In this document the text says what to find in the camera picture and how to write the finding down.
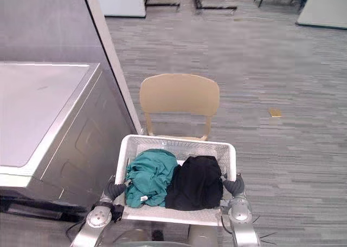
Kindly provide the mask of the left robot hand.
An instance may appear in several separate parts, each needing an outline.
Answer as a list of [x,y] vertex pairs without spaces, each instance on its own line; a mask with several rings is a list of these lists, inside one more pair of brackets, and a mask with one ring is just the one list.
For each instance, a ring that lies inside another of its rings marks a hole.
[[111,201],[114,201],[118,196],[120,196],[127,188],[126,183],[115,184],[115,176],[111,176],[108,180],[105,188],[104,195]]

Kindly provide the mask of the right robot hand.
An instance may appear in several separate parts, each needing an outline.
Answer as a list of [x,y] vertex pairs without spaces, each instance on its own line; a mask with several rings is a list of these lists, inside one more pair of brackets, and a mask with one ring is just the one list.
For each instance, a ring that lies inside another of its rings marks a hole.
[[226,174],[222,175],[221,179],[222,179],[224,194],[226,193],[230,194],[233,198],[246,197],[245,182],[243,181],[243,177],[241,173],[236,174],[235,181],[229,180]]

